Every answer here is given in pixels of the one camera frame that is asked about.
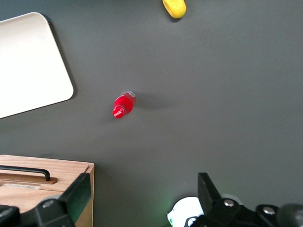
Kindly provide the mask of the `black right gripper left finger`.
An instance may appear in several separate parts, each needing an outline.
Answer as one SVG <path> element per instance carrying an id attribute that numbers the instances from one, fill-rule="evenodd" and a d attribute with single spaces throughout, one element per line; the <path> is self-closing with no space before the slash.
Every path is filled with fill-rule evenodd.
<path id="1" fill-rule="evenodd" d="M 81 173 L 59 197 L 67 214 L 75 224 L 91 198 L 90 174 Z"/>

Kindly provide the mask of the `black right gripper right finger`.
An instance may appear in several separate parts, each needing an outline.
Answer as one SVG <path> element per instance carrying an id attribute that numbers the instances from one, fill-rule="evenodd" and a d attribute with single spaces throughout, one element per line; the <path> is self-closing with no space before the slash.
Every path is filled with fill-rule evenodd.
<path id="1" fill-rule="evenodd" d="M 208 173 L 198 174 L 197 195 L 205 215 L 207 215 L 212 210 L 213 206 L 222 199 Z"/>

